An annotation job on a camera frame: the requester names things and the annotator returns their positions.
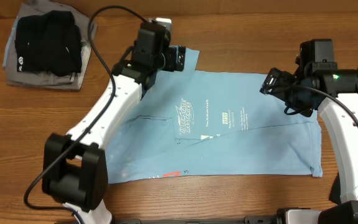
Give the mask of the light blue printed t-shirt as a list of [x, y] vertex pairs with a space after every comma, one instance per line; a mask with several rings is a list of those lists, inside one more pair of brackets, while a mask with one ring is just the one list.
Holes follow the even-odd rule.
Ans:
[[187, 49], [181, 72], [159, 72], [155, 85], [109, 142], [112, 184], [185, 175], [321, 177], [317, 116], [288, 116], [260, 93], [256, 73], [196, 69]]

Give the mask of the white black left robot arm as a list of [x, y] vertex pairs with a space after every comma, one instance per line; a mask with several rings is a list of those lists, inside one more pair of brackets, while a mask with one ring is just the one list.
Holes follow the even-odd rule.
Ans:
[[111, 79], [88, 114], [65, 135], [51, 134], [44, 147], [44, 193], [71, 211], [75, 223], [113, 223], [103, 198], [108, 189], [106, 153], [122, 120], [155, 83], [159, 70], [182, 71], [185, 48], [170, 46], [172, 21], [140, 25], [134, 45], [111, 69]]

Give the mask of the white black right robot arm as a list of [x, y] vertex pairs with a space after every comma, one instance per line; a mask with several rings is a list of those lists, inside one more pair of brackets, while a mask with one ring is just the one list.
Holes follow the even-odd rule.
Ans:
[[279, 208], [244, 223], [358, 223], [358, 69], [339, 69], [331, 39], [300, 44], [294, 73], [272, 68], [260, 92], [285, 103], [285, 114], [317, 111], [328, 130], [338, 166], [339, 203], [327, 210]]

